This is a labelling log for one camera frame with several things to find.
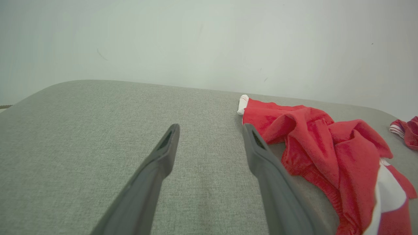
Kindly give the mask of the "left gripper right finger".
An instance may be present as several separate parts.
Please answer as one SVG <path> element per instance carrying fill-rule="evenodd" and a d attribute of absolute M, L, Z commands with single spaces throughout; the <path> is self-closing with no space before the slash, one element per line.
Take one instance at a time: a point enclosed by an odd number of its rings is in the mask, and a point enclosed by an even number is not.
<path fill-rule="evenodd" d="M 257 178 L 271 235 L 323 235 L 324 224 L 252 124 L 243 125 L 248 166 Z"/>

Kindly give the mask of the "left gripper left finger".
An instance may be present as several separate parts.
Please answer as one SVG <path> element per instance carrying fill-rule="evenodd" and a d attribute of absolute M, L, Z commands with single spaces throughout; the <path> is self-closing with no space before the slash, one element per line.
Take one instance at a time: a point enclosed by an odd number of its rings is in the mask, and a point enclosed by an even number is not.
<path fill-rule="evenodd" d="M 129 179 L 92 235 L 149 235 L 163 180 L 172 172 L 180 126 L 171 125 Z"/>

